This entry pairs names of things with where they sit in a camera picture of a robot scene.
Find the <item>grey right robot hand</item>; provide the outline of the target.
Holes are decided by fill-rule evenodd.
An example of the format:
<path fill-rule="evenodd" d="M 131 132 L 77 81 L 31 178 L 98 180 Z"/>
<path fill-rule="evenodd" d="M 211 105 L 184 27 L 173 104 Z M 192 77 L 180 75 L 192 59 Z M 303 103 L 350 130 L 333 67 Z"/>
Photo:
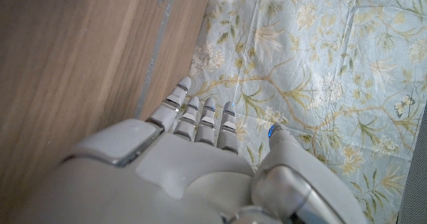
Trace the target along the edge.
<path fill-rule="evenodd" d="M 184 77 L 145 120 L 75 145 L 13 223 L 365 223 L 349 188 L 276 123 L 257 169 L 238 154 L 236 109 L 186 99 Z"/>

